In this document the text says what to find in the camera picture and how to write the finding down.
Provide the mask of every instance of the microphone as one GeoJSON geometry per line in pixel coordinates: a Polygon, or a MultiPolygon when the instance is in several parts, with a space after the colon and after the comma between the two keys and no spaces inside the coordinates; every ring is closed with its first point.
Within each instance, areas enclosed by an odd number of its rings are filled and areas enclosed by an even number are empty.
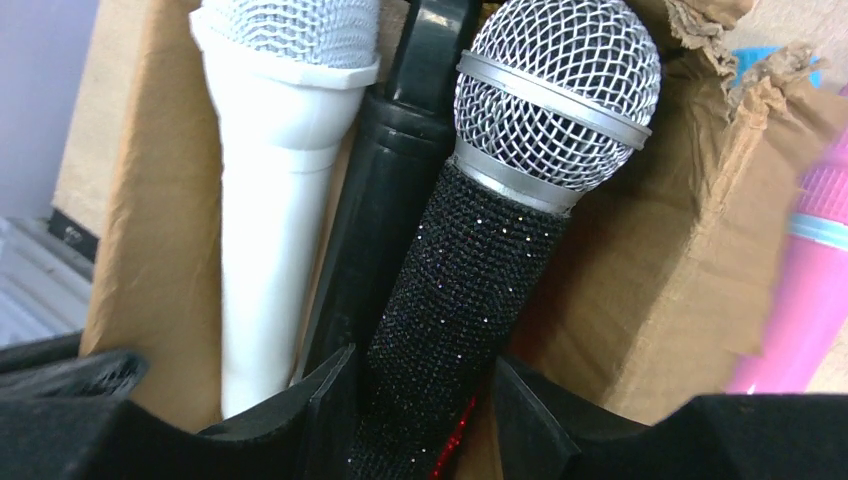
{"type": "Polygon", "coordinates": [[[480,7],[410,2],[389,77],[362,105],[294,382],[339,348],[354,342],[364,351],[370,342],[453,150],[456,64],[480,7]]]}
{"type": "Polygon", "coordinates": [[[366,354],[353,478],[423,478],[570,209],[650,135],[660,59],[621,0],[511,0],[457,67],[457,141],[366,354]]]}
{"type": "Polygon", "coordinates": [[[848,130],[802,182],[762,352],[742,357],[727,393],[803,393],[848,318],[848,130]]]}
{"type": "Polygon", "coordinates": [[[379,10],[204,0],[191,13],[223,150],[224,418],[288,386],[333,164],[377,79],[379,10]]]}

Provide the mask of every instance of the glittery microphone handle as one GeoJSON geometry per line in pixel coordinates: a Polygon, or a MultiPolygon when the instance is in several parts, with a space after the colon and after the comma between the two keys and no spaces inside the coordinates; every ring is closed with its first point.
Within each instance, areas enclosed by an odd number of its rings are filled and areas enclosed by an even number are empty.
{"type": "Polygon", "coordinates": [[[448,162],[367,351],[353,478],[427,477],[565,225],[448,162]]]}

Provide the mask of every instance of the pink microphone grille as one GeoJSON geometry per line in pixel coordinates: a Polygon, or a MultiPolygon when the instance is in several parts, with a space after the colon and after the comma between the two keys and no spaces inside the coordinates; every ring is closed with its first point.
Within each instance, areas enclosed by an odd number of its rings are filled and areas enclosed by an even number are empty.
{"type": "Polygon", "coordinates": [[[848,225],[848,130],[801,182],[798,213],[848,225]]]}

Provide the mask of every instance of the white mesh grille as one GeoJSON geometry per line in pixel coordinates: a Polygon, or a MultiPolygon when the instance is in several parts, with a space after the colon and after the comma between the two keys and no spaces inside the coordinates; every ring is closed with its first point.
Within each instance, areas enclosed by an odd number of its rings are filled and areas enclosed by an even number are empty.
{"type": "Polygon", "coordinates": [[[376,59],[380,0],[204,0],[197,15],[232,42],[310,65],[376,59]]]}
{"type": "MultiPolygon", "coordinates": [[[[591,99],[647,126],[660,91],[656,46],[621,0],[511,0],[483,26],[472,52],[591,99]]],[[[460,137],[500,162],[584,192],[633,149],[498,88],[460,75],[460,137]]]]}

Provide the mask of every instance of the red glitter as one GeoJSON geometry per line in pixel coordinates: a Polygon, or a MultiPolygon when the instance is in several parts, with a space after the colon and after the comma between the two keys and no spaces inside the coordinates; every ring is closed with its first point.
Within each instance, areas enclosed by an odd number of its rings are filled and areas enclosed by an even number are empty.
{"type": "Polygon", "coordinates": [[[442,477],[445,468],[447,468],[451,458],[453,458],[456,448],[460,443],[462,443],[462,434],[465,432],[465,425],[468,423],[468,417],[471,415],[471,411],[474,409],[474,405],[476,403],[477,398],[472,398],[471,403],[462,415],[462,420],[459,421],[459,425],[457,425],[456,430],[454,430],[453,435],[451,435],[450,440],[448,440],[448,444],[445,446],[445,449],[442,450],[442,454],[439,456],[439,461],[436,463],[436,469],[430,474],[430,480],[436,480],[442,477]]]}

